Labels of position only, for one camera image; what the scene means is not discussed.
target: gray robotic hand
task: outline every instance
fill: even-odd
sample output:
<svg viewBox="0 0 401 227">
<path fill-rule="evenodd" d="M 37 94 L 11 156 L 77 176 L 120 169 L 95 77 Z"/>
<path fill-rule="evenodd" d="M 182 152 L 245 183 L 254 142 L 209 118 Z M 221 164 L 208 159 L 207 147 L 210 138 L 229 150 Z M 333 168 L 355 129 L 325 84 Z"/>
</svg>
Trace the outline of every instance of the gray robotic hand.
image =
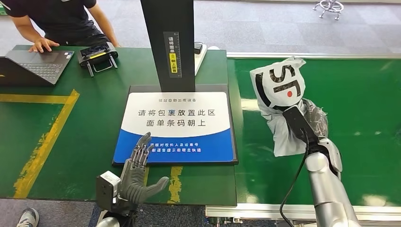
<svg viewBox="0 0 401 227">
<path fill-rule="evenodd" d="M 152 146 L 148 146 L 152 140 L 150 132 L 138 140 L 131 157 L 125 161 L 121 175 L 120 198 L 128 200 L 133 204 L 143 203 L 150 196 L 163 190 L 169 181 L 164 176 L 156 184 L 144 185 L 145 167 Z"/>
</svg>

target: black t-shirt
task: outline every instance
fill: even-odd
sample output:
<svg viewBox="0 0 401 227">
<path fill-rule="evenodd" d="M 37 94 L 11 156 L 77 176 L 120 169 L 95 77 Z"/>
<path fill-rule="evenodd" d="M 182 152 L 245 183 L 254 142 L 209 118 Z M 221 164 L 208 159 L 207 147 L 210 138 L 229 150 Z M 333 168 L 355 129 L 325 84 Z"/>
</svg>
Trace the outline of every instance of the black t-shirt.
<svg viewBox="0 0 401 227">
<path fill-rule="evenodd" d="M 28 15 L 44 32 L 46 38 L 60 44 L 77 42 L 101 34 L 85 8 L 92 8 L 96 0 L 0 0 L 8 15 Z"/>
</svg>

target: stool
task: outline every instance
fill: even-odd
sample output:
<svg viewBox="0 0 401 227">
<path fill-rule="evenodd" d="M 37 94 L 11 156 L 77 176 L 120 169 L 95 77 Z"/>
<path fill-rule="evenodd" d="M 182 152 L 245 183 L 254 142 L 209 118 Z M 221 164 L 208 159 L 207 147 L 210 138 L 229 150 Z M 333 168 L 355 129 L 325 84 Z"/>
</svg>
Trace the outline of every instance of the stool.
<svg viewBox="0 0 401 227">
<path fill-rule="evenodd" d="M 337 17 L 334 19 L 339 20 L 340 13 L 344 10 L 344 5 L 336 0 L 321 0 L 314 6 L 313 10 L 316 10 L 318 6 L 323 9 L 323 13 L 319 16 L 320 18 L 323 18 L 324 13 L 327 11 L 330 13 L 337 13 Z"/>
</svg>

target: green table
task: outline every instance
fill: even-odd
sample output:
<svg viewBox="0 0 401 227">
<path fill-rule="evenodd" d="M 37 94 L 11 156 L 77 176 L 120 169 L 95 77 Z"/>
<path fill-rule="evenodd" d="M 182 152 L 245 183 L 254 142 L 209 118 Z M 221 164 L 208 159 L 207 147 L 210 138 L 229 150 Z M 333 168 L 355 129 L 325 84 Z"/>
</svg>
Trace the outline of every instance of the green table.
<svg viewBox="0 0 401 227">
<path fill-rule="evenodd" d="M 4 10 L 4 7 L 0 4 L 0 16 L 1 15 L 7 15 L 6 11 Z"/>
<path fill-rule="evenodd" d="M 52 96 L 42 98 L 45 103 L 0 102 L 0 172 L 7 173 L 0 185 L 0 197 L 94 200 L 96 176 L 107 170 L 121 174 L 122 168 L 111 167 L 111 162 L 128 88 L 155 85 L 158 79 L 150 49 L 117 51 L 118 70 L 106 70 L 94 78 L 80 68 L 75 54 L 54 88 L 0 87 L 0 94 L 18 94 L 11 98 L 22 102 L 34 97 L 21 94 Z M 208 51 L 196 83 L 227 83 L 225 51 Z M 69 104 L 63 103 L 64 97 Z M 233 112 L 237 113 L 233 116 L 239 122 L 241 109 L 236 83 L 230 87 L 230 99 Z M 46 135 L 57 139 L 47 159 L 45 151 L 52 140 Z M 170 176 L 170 184 L 150 198 L 150 203 L 236 205 L 233 166 L 151 167 L 148 184 L 162 176 Z"/>
<path fill-rule="evenodd" d="M 0 88 L 0 94 L 68 97 L 73 96 L 73 89 L 79 93 L 29 198 L 93 200 L 95 177 L 106 170 L 120 173 L 110 163 L 128 86 L 157 84 L 157 76 L 150 49 L 118 51 L 119 69 L 94 78 L 73 59 L 55 88 Z M 228 81 L 239 165 L 151 167 L 148 184 L 164 175 L 172 180 L 168 189 L 148 202 L 207 204 L 207 215 L 216 217 L 280 218 L 277 204 L 301 156 L 273 156 L 272 134 L 258 111 L 249 71 L 286 57 L 226 60 L 225 51 L 208 51 L 196 82 Z M 301 69 L 305 97 L 328 113 L 330 138 L 342 153 L 342 181 L 358 217 L 401 221 L 401 57 L 303 57 L 307 62 Z M 0 102 L 0 171 L 8 173 L 0 185 L 1 197 L 15 195 L 14 183 L 26 175 L 21 169 L 32 158 L 32 150 L 43 145 L 38 143 L 41 135 L 54 125 L 64 107 L 62 100 L 52 105 Z M 291 204 L 285 206 L 289 218 L 314 219 L 305 171 L 287 204 Z"/>
<path fill-rule="evenodd" d="M 235 167 L 238 206 L 207 206 L 207 216 L 281 219 L 279 205 L 302 155 L 274 157 L 249 71 L 290 57 L 227 54 L 238 80 L 243 123 Z M 328 113 L 329 137 L 342 154 L 342 182 L 360 220 L 401 221 L 401 56 L 300 55 L 305 98 Z M 307 171 L 287 200 L 290 219 L 314 219 Z"/>
</svg>

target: shoe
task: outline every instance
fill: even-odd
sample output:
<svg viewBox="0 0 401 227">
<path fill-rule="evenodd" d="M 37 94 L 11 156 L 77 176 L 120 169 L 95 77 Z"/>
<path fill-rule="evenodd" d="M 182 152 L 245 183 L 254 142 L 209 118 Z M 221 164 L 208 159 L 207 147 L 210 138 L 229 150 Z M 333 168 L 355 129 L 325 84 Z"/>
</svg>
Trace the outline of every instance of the shoe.
<svg viewBox="0 0 401 227">
<path fill-rule="evenodd" d="M 39 213 L 33 208 L 26 208 L 19 219 L 17 227 L 37 227 Z"/>
</svg>

